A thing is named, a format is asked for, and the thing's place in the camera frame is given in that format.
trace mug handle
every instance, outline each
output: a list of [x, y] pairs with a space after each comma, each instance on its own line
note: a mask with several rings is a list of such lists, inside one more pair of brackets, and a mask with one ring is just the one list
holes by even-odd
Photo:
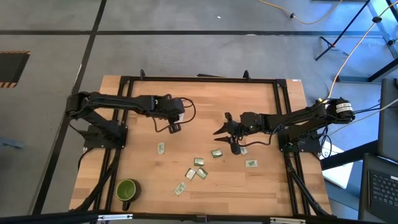
[[122, 209], [123, 211], [129, 210], [131, 202], [123, 202]]

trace keyboard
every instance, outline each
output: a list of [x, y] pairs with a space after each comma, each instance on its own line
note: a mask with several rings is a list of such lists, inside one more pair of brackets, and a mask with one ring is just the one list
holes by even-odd
[[388, 223], [398, 223], [398, 177], [369, 171], [369, 211]]

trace tripod stand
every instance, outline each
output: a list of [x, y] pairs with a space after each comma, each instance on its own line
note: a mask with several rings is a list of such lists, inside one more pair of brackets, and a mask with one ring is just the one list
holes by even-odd
[[326, 40], [324, 37], [321, 37], [323, 41], [325, 41], [328, 44], [328, 48], [322, 52], [315, 60], [319, 60], [322, 56], [324, 56], [329, 50], [337, 50], [341, 53], [343, 53], [345, 56], [348, 56], [348, 54], [336, 47], [337, 42], [340, 40], [340, 38], [344, 35], [344, 33], [348, 30], [350, 25], [355, 21], [355, 19], [360, 15], [360, 13], [363, 11], [363, 9], [368, 5], [370, 0], [367, 0], [365, 4], [362, 6], [362, 8], [358, 11], [358, 13], [354, 16], [354, 18], [349, 22], [349, 24], [346, 26], [346, 28], [342, 31], [342, 33], [337, 37], [337, 39], [331, 44], [328, 40]]

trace wooden table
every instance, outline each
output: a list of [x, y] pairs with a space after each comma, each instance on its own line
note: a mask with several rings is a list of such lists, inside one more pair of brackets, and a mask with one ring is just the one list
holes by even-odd
[[[104, 76], [100, 92], [116, 95], [120, 76]], [[287, 80], [292, 111], [306, 106], [300, 80]], [[289, 188], [284, 159], [279, 151], [277, 136], [270, 146], [253, 145], [248, 153], [235, 156], [225, 142], [216, 142], [213, 132], [222, 127], [224, 112], [230, 112], [236, 121], [245, 111], [276, 113], [272, 85], [260, 83], [211, 82], [134, 82], [133, 96], [165, 95], [187, 97], [197, 107], [196, 118], [182, 125], [182, 130], [169, 134], [156, 133], [152, 119], [129, 112], [129, 132], [122, 150], [116, 184], [121, 179], [136, 179], [142, 186], [141, 196], [131, 204], [129, 212], [175, 213], [207, 215], [265, 215], [291, 216]], [[111, 119], [113, 110], [100, 109], [99, 114]], [[185, 120], [193, 115], [187, 108]], [[166, 126], [158, 121], [158, 128]], [[267, 141], [264, 134], [244, 138], [243, 143]], [[157, 144], [165, 143], [165, 154], [157, 154]], [[214, 159], [212, 150], [221, 148], [224, 156]], [[95, 149], [81, 162], [70, 208], [79, 206], [98, 181], [104, 149]], [[193, 158], [205, 159], [205, 180], [184, 175], [194, 168]], [[301, 153], [305, 183], [318, 203], [331, 212], [325, 181], [318, 159]], [[245, 167], [245, 160], [257, 159], [258, 168]], [[174, 189], [181, 182], [187, 184], [179, 197]], [[103, 190], [100, 208], [104, 208], [108, 186]], [[303, 213], [300, 191], [296, 186], [298, 210]], [[113, 195], [113, 212], [122, 212], [122, 203]]]

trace green mug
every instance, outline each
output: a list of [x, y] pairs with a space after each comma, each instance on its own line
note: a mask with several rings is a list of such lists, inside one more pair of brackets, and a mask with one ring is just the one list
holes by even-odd
[[131, 202], [141, 194], [141, 186], [136, 180], [124, 179], [116, 187], [116, 196], [123, 202], [123, 211], [129, 210]]

